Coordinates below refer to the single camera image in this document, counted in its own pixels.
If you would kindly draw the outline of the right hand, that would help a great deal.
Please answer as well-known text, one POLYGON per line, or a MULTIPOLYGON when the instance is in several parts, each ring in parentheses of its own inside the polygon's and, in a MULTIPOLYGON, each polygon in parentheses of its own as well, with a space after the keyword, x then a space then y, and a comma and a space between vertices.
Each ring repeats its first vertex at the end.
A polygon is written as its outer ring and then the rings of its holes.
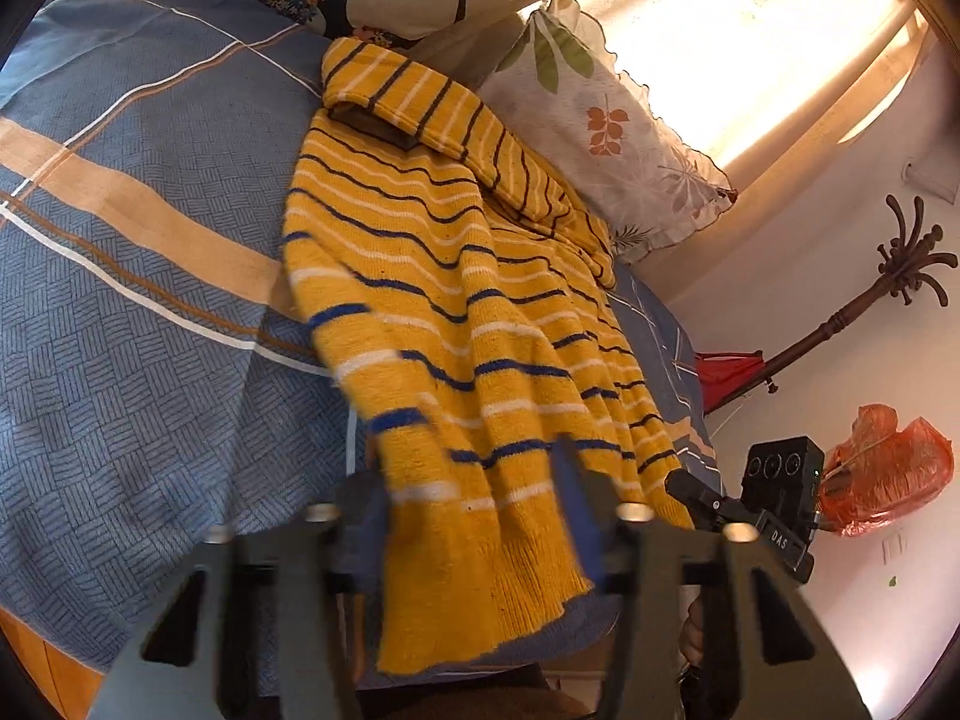
POLYGON ((699 667, 704 654, 704 605, 697 596, 686 610, 680 629, 679 650, 690 667, 699 667))

